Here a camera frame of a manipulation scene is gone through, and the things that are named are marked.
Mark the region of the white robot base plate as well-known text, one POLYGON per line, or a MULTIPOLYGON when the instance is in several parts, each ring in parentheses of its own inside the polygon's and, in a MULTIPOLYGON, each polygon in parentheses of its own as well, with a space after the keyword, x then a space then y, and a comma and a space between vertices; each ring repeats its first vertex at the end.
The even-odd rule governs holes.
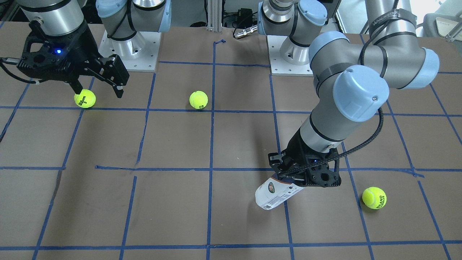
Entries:
POLYGON ((155 72, 161 36, 160 32, 142 31, 132 39, 116 41, 104 32, 99 53, 104 57, 119 55, 129 72, 155 72))
POLYGON ((272 75, 313 76, 310 67, 309 47, 293 43, 289 36, 267 36, 272 75))

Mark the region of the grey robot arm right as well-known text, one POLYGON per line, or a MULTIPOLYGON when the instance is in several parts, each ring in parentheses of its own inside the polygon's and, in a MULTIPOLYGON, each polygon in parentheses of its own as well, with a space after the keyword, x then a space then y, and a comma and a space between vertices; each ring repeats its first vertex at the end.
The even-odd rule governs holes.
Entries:
POLYGON ((31 82, 62 81, 81 94, 81 76, 109 84, 121 98, 129 60, 151 58, 143 33, 167 32, 170 0, 18 0, 29 20, 13 65, 31 82))

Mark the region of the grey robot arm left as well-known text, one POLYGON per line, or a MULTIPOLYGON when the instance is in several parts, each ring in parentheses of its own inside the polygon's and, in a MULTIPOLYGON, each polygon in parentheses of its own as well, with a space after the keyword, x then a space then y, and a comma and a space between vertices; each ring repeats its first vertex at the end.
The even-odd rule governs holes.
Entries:
POLYGON ((317 0, 264 0, 263 35, 288 36, 308 49, 319 103, 280 153, 269 153, 270 182, 301 187, 341 184, 339 160, 368 145, 383 126, 389 90, 426 87, 438 55, 419 46, 408 0, 365 1, 370 39, 353 44, 339 31, 320 33, 327 10, 317 0))

